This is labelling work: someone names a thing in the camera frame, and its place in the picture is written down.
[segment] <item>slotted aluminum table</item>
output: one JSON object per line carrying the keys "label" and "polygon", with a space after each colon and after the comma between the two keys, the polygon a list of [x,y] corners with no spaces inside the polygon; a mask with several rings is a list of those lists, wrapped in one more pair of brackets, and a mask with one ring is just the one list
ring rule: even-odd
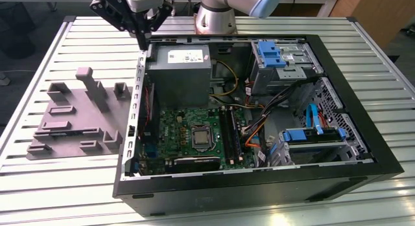
{"label": "slotted aluminum table", "polygon": [[[320,35],[405,172],[333,201],[144,219],[112,198],[117,155],[25,159],[51,82],[81,88],[80,66],[93,68],[104,87],[133,82],[136,40],[98,17],[68,17],[0,138],[0,224],[413,225],[415,91],[358,23],[310,17],[238,17],[236,23],[240,34]],[[192,34],[192,18],[168,19],[157,33]]]}

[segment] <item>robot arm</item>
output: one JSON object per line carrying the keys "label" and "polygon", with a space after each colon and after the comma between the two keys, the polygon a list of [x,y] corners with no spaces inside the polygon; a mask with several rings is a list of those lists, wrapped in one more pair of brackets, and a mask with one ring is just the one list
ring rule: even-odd
{"label": "robot arm", "polygon": [[[201,0],[196,17],[196,30],[201,34],[234,32],[233,8],[252,17],[265,18],[274,10],[278,0]],[[90,9],[120,31],[137,38],[141,50],[148,49],[148,38],[161,26],[172,11],[172,0],[93,0]],[[148,18],[149,9],[157,13]]]}
{"label": "robot arm", "polygon": [[230,34],[236,31],[233,9],[256,18],[269,16],[278,0],[201,0],[196,17],[200,34]]}

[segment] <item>sticker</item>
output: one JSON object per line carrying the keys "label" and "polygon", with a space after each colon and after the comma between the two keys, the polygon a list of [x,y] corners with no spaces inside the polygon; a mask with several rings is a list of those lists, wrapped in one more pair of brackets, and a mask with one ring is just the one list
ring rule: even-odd
{"label": "sticker", "polygon": [[166,53],[168,63],[196,63],[202,62],[201,50],[170,50]]}
{"label": "sticker", "polygon": [[246,95],[250,96],[250,88],[249,87],[245,87],[245,92],[246,92]]}
{"label": "sticker", "polygon": [[260,158],[262,162],[265,162],[265,155],[262,154],[261,151],[257,152],[257,157]]}
{"label": "sticker", "polygon": [[282,59],[284,60],[293,60],[293,56],[290,54],[284,54]]}

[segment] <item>green motherboard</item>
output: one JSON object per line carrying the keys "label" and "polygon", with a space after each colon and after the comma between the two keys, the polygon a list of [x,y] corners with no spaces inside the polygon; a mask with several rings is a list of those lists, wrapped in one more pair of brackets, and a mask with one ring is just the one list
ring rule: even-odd
{"label": "green motherboard", "polygon": [[[154,148],[157,155],[146,160],[149,174],[164,174],[165,159],[188,156],[218,157],[221,160],[220,170],[252,168],[252,150],[250,148],[245,150],[242,141],[238,141],[244,151],[241,158],[233,164],[225,159],[218,111],[217,108],[161,111],[158,144]],[[240,128],[245,126],[242,110],[238,108],[232,111],[238,138],[241,138]],[[197,128],[208,128],[210,131],[210,147],[208,149],[194,149],[192,136],[194,136],[193,130]]]}

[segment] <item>ram slot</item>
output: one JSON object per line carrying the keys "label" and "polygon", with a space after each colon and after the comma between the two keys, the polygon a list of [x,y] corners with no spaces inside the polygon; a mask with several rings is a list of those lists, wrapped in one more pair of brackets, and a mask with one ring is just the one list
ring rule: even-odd
{"label": "ram slot", "polygon": [[218,109],[218,123],[220,123],[220,132],[221,132],[221,141],[225,152],[225,161],[229,164],[233,164],[234,156],[232,152],[232,140],[228,130],[228,119],[226,119],[226,109],[222,107]]}
{"label": "ram slot", "polygon": [[237,133],[236,118],[234,118],[232,107],[229,109],[229,112],[230,112],[230,120],[232,120],[230,137],[232,137],[232,142],[233,142],[233,153],[234,153],[234,157],[237,158],[237,160],[241,161],[242,158],[241,158],[240,138],[238,138],[238,133]]}
{"label": "ram slot", "polygon": [[233,159],[237,160],[238,154],[237,154],[237,148],[236,148],[234,136],[233,136],[233,130],[234,130],[233,126],[236,126],[236,124],[233,125],[232,108],[226,108],[226,123],[228,123],[230,152],[232,152],[232,155],[233,155]]}

